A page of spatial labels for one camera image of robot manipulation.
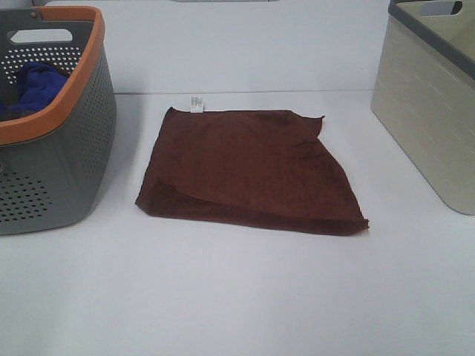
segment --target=laundry basket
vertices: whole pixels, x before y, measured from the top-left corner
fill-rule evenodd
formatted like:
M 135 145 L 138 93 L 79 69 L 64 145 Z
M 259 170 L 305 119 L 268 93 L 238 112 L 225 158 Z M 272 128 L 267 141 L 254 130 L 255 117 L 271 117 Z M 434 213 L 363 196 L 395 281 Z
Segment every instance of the laundry basket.
M 372 109 L 452 209 L 475 214 L 475 0 L 392 0 Z
M 72 39 L 15 43 L 21 30 L 66 29 Z M 0 11 L 0 100 L 16 101 L 14 73 L 46 60 L 71 73 L 42 111 L 0 122 L 0 234 L 69 225 L 91 209 L 108 162 L 116 102 L 93 7 Z

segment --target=microfiber cloth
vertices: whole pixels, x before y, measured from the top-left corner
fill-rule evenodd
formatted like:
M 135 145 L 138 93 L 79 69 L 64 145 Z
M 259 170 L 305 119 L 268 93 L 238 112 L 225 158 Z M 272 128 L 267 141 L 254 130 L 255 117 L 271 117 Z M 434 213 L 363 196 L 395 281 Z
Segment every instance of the microfiber cloth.
M 322 119 L 170 108 L 136 204 L 149 215 L 351 235 L 368 228 Z

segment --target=bin handle cutout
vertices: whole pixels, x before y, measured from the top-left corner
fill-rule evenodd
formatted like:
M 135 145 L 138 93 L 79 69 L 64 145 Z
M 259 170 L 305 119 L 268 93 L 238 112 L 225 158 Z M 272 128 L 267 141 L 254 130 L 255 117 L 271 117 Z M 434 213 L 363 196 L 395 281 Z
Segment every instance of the bin handle cutout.
M 15 45 L 24 43 L 71 42 L 73 34 L 64 28 L 10 31 L 7 38 Z
M 421 16 L 451 16 L 456 15 L 462 10 L 463 2 L 461 1 L 440 1 L 429 2 L 421 8 Z

